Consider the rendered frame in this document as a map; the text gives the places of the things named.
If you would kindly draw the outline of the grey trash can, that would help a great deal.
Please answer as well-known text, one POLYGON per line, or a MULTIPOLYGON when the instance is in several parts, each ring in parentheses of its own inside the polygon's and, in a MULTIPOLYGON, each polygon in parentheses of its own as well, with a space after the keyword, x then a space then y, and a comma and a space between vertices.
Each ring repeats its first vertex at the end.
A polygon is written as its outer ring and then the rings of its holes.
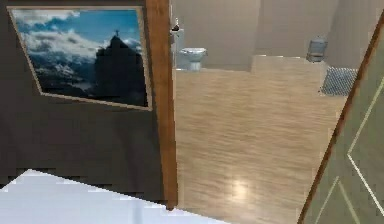
POLYGON ((309 42, 306 59, 309 62, 321 62, 325 56, 325 50, 328 42, 325 38, 316 37, 309 42))

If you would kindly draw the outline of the white toilet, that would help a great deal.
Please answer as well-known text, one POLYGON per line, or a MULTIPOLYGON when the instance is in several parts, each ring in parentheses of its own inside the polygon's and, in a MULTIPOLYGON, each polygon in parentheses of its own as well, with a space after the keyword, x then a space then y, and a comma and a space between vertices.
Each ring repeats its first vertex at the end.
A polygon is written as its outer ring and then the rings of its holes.
POLYGON ((185 47, 185 31, 183 29, 171 30, 173 42, 173 68, 176 70, 199 71, 207 49, 201 47, 185 47))

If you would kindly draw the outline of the grey mesh basket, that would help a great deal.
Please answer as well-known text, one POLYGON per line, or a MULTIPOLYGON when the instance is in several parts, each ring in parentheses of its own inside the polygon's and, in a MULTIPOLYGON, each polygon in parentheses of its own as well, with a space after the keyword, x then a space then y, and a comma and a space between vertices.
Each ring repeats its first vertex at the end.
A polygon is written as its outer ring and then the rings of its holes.
POLYGON ((357 77, 357 69, 329 66, 320 92, 328 96, 348 96, 357 77))

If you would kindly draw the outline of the framed mountain and sky picture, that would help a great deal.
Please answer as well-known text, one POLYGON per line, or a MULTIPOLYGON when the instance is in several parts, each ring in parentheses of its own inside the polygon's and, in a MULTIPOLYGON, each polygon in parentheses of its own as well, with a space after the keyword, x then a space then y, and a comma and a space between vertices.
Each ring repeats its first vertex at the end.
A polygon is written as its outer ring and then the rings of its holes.
POLYGON ((6 10, 40 95, 153 109, 142 6, 8 5, 6 10))

